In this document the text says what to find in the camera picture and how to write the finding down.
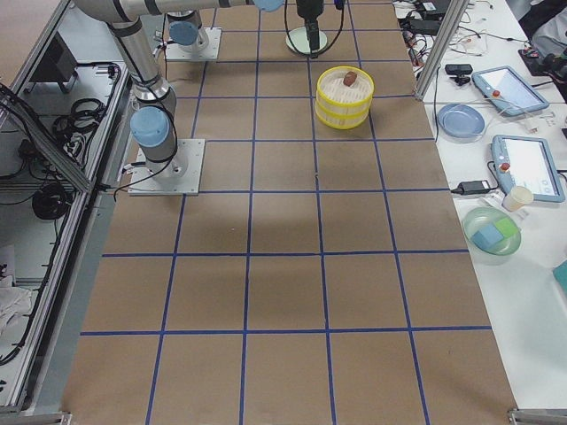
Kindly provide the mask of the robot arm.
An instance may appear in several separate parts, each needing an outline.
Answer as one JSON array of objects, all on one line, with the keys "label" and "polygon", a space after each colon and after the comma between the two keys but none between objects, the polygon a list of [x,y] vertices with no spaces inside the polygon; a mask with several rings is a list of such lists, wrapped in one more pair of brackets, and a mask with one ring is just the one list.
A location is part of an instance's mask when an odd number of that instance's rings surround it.
[{"label": "robot arm", "polygon": [[170,40],[180,49],[197,53],[209,44],[199,11],[170,12],[167,14]]},{"label": "robot arm", "polygon": [[184,18],[204,9],[254,5],[263,12],[274,12],[285,1],[77,1],[75,5],[93,19],[104,22],[113,35],[120,54],[134,80],[136,99],[144,105],[162,104],[175,112],[175,95],[162,76],[143,29],[144,15],[180,13]]}]

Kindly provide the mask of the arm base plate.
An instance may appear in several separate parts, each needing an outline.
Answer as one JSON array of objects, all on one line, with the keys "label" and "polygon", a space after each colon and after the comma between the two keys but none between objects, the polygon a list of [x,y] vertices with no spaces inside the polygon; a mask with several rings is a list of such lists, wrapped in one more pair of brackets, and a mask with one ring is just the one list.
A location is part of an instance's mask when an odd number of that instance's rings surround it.
[{"label": "arm base plate", "polygon": [[159,167],[136,167],[132,173],[133,184],[128,186],[132,196],[196,196],[199,192],[206,141],[204,139],[179,139],[176,156],[165,171],[157,176]]},{"label": "arm base plate", "polygon": [[202,27],[196,41],[189,46],[171,43],[167,46],[167,60],[172,62],[216,61],[221,43],[220,27]]}]

